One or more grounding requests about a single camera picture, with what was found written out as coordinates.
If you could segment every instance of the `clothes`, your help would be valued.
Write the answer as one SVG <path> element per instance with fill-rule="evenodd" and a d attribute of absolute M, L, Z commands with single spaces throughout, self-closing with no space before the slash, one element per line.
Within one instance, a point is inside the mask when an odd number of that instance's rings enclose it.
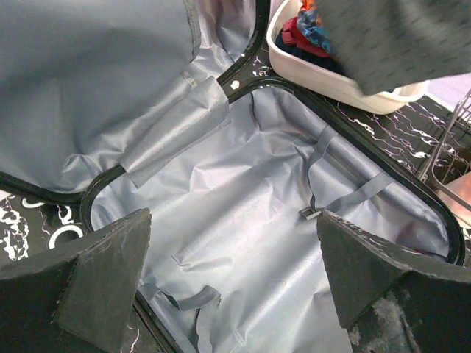
<path fill-rule="evenodd" d="M 294 55 L 295 57 L 299 57 L 300 59 L 306 60 L 311 64 L 320 66 L 321 68 L 326 68 L 327 70 L 335 72 L 336 74 L 347 76 L 342 66 L 331 57 L 318 57 L 312 53 L 297 48 L 296 46 L 286 45 L 283 42 L 283 30 L 280 31 L 280 34 L 277 36 L 275 45 L 284 52 Z"/>
<path fill-rule="evenodd" d="M 320 46 L 315 46 L 302 35 L 297 28 L 296 17 L 291 18 L 283 25 L 283 42 L 287 46 L 296 46 L 317 57 L 329 57 L 330 55 Z"/>
<path fill-rule="evenodd" d="M 328 54 L 332 54 L 330 41 L 322 25 L 315 0 L 302 0 L 301 10 L 297 16 L 297 28 L 312 44 L 323 48 Z"/>
<path fill-rule="evenodd" d="M 470 0 L 316 4 L 336 59 L 367 95 L 471 72 Z"/>

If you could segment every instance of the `gray cloth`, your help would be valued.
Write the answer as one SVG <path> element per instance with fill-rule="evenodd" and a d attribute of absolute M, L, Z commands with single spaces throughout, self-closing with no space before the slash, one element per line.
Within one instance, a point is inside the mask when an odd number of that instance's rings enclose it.
<path fill-rule="evenodd" d="M 336 58 L 367 94 L 471 71 L 470 0 L 317 0 Z"/>

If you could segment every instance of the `metal rack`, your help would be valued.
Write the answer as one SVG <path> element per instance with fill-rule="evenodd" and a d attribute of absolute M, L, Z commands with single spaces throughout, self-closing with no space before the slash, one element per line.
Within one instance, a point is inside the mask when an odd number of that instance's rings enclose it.
<path fill-rule="evenodd" d="M 471 160 L 464 159 L 458 156 L 456 150 L 451 147 L 447 141 L 454 139 L 452 134 L 452 128 L 457 126 L 464 133 L 471 135 L 471 90 L 464 96 L 464 98 L 456 105 L 453 114 L 449 121 L 445 125 L 445 132 L 440 138 L 438 144 L 433 150 L 431 157 L 428 160 L 427 165 L 421 171 L 419 178 L 425 181 L 428 177 L 433 183 L 439 193 L 451 198 L 454 202 L 462 206 L 465 210 L 471 212 L 471 204 L 469 200 L 463 199 L 460 195 L 452 191 L 447 185 L 449 182 L 457 179 L 451 175 L 454 170 L 460 170 L 459 176 L 464 176 L 466 173 L 471 171 Z M 437 174 L 437 168 L 443 168 L 441 161 L 450 160 L 445 173 L 440 177 Z M 463 221 L 471 228 L 469 221 L 465 221 L 459 214 L 455 213 L 455 216 Z"/>

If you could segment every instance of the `metal wire basket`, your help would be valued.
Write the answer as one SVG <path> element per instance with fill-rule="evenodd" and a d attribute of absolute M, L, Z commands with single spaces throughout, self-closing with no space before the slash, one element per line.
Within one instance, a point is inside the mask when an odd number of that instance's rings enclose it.
<path fill-rule="evenodd" d="M 450 143 L 459 144 L 452 129 L 471 135 L 471 90 L 456 105 L 451 118 L 445 125 L 444 134 L 419 175 L 422 181 L 428 179 L 432 182 L 439 196 L 452 210 L 461 225 L 471 229 L 471 174 L 466 176 L 471 171 L 471 156 L 458 155 L 456 148 Z M 464 184 L 462 182 L 461 190 L 457 191 L 456 182 L 459 178 L 465 177 L 467 181 L 464 181 Z"/>

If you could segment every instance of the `wire rack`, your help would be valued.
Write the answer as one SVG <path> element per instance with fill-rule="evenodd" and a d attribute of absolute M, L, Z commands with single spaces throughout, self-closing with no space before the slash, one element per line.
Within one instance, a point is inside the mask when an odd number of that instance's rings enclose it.
<path fill-rule="evenodd" d="M 471 200 L 469 197 L 464 196 L 463 192 L 457 193 L 455 190 L 452 190 L 450 186 L 451 182 L 471 171 L 471 155 L 462 157 L 458 155 L 456 149 L 452 147 L 450 141 L 454 140 L 457 143 L 459 142 L 452 133 L 452 129 L 471 135 L 471 90 L 456 105 L 451 118 L 445 125 L 444 134 L 433 150 L 427 165 L 419 175 L 422 181 L 429 178 L 442 198 L 443 195 L 445 195 L 445 198 L 451 200 L 454 204 L 453 207 L 450 208 L 452 212 L 458 220 L 461 221 L 461 224 L 471 229 L 469 218 L 469 215 L 471 215 Z M 470 189 L 469 195 L 471 193 L 471 185 L 469 185 L 468 189 Z"/>

